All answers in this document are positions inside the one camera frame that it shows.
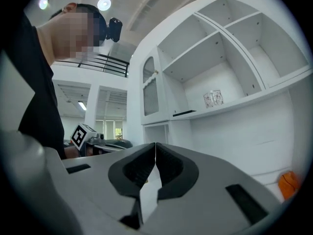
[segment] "black slot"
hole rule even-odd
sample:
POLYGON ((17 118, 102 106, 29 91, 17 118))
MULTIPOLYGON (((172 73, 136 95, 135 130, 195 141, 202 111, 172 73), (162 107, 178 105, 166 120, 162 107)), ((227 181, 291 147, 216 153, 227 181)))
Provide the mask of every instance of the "black slot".
POLYGON ((174 114, 173 117, 177 117, 177 116, 184 115, 184 114, 187 114, 187 113, 192 113, 192 112, 196 112, 196 111, 190 110, 190 111, 186 111, 186 112, 177 113, 177 114, 174 114))
POLYGON ((226 190, 249 220, 251 225, 259 222, 268 214, 262 206, 241 187, 241 185, 227 186, 226 190))
POLYGON ((91 168, 88 164, 83 164, 83 165, 81 164, 81 165, 78 165, 78 166, 67 168, 67 172, 69 174, 72 174, 72 173, 75 173, 75 172, 78 172, 78 171, 81 171, 81 170, 86 170, 88 168, 91 168))
POLYGON ((199 176, 195 162, 161 143, 156 143, 156 166, 162 182, 157 200, 184 196, 194 186, 199 176))
POLYGON ((155 166, 156 144, 151 143, 111 165, 108 177, 122 196, 139 199, 140 189, 155 166))
POLYGON ((138 230, 140 226, 143 224, 142 215, 141 215, 141 207, 140 201, 136 200, 132 209, 132 213, 130 215, 124 216, 120 219, 120 222, 123 224, 132 227, 135 230, 138 230))

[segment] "black shirt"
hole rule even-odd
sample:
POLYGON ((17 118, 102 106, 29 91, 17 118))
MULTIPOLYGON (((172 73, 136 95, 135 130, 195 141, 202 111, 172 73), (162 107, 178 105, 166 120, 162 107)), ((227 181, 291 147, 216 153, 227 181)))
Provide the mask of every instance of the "black shirt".
POLYGON ((35 92, 19 130, 34 137, 42 146, 56 149, 61 159, 65 159, 64 129, 52 83, 53 71, 41 49, 37 30, 25 14, 12 40, 4 49, 18 72, 35 92))

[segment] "ear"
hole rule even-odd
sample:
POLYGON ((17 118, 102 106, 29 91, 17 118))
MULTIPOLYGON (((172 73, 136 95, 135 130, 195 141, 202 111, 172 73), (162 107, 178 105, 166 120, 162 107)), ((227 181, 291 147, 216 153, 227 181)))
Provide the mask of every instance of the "ear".
POLYGON ((62 12, 63 13, 67 13, 67 12, 71 12, 73 10, 75 10, 77 7, 77 4, 74 2, 69 3, 68 5, 66 5, 63 9, 62 12))

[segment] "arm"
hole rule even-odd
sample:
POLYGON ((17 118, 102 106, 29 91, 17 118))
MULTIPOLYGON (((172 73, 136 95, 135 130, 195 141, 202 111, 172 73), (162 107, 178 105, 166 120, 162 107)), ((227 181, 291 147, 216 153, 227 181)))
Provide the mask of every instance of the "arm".
MULTIPOLYGON (((79 152, 75 146, 64 148, 65 156, 67 159, 79 158, 79 152)), ((87 147, 87 156, 92 156, 92 147, 87 147)))

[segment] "ceiling light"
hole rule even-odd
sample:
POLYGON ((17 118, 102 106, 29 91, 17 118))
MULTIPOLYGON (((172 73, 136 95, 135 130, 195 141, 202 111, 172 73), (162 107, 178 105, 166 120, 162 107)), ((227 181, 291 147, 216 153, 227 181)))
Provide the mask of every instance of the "ceiling light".
POLYGON ((40 0, 38 6, 42 10, 46 9, 48 7, 48 0, 40 0))
POLYGON ((108 10, 111 7, 111 0, 99 0, 97 6, 99 10, 108 10))
POLYGON ((82 101, 78 101, 78 104, 83 108, 84 111, 87 109, 82 101))

